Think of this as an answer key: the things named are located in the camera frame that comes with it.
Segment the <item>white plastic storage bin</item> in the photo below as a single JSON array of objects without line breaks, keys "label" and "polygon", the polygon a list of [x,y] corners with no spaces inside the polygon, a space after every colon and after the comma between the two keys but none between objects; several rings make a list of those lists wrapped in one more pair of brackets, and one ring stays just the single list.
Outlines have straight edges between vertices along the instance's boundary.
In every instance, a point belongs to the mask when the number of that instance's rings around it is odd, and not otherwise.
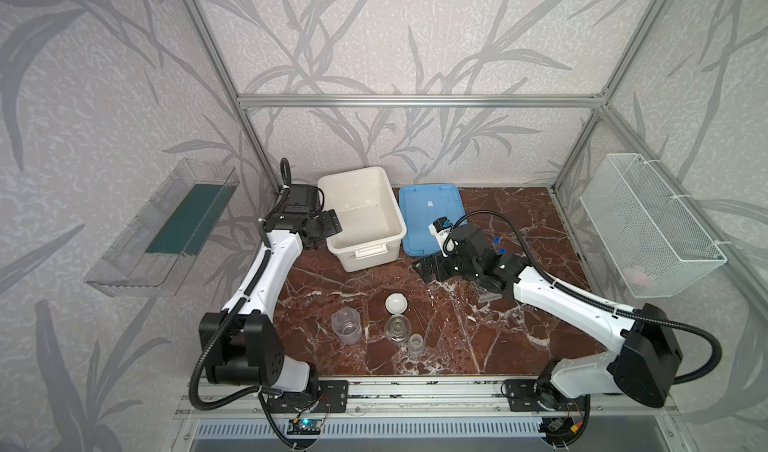
[{"label": "white plastic storage bin", "polygon": [[336,212],[342,231],[326,240],[343,269],[358,272],[394,262],[407,227],[381,167],[322,177],[325,206]]}]

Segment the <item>clear acrylic test tube rack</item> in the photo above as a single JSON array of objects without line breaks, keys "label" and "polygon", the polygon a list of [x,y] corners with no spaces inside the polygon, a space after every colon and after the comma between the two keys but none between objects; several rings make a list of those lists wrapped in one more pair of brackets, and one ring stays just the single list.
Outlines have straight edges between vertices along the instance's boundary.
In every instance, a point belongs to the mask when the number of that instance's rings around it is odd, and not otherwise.
[{"label": "clear acrylic test tube rack", "polygon": [[485,290],[478,290],[476,295],[479,303],[490,303],[503,298],[503,295],[500,293]]}]

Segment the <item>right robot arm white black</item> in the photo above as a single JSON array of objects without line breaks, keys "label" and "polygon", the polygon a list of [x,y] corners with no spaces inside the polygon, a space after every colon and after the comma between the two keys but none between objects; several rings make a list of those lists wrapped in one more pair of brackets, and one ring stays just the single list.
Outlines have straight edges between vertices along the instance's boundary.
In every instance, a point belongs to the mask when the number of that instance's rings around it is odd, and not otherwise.
[{"label": "right robot arm white black", "polygon": [[622,394],[650,408],[665,405],[674,385],[699,380],[722,360],[720,341],[699,327],[671,321],[660,308],[637,309],[600,298],[547,273],[515,224],[521,254],[501,253],[465,214],[433,221],[438,252],[413,264],[423,281],[459,277],[482,289],[541,309],[579,329],[604,352],[554,359],[528,395],[542,408],[559,407],[593,394]]}]

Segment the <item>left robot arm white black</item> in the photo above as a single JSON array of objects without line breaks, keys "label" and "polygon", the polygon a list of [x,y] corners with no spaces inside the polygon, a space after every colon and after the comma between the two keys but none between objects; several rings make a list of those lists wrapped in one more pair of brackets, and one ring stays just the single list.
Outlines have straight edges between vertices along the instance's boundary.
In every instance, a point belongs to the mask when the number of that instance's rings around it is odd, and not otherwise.
[{"label": "left robot arm white black", "polygon": [[316,186],[295,184],[288,159],[280,161],[282,187],[266,216],[254,263],[235,294],[216,313],[201,319],[201,356],[188,389],[200,411],[222,408],[249,395],[271,393],[312,405],[320,392],[316,368],[286,355],[273,324],[280,293],[304,250],[338,235],[337,213],[325,208]]}]

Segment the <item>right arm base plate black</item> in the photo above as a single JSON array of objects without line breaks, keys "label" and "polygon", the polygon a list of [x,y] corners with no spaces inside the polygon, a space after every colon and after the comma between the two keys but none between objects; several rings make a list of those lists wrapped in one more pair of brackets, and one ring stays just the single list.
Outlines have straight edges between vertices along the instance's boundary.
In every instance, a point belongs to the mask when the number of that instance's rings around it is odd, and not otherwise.
[{"label": "right arm base plate black", "polygon": [[534,379],[506,379],[500,387],[511,412],[557,412],[557,406],[544,404],[536,391]]}]

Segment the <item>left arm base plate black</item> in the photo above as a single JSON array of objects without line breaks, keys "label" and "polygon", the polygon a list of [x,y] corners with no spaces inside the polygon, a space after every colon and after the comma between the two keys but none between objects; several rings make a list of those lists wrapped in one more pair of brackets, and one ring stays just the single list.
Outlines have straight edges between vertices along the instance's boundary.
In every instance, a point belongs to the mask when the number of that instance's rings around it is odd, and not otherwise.
[{"label": "left arm base plate black", "polygon": [[267,407],[271,413],[344,413],[349,398],[349,382],[346,380],[320,380],[310,383],[305,392],[282,393],[279,397],[268,396]]}]

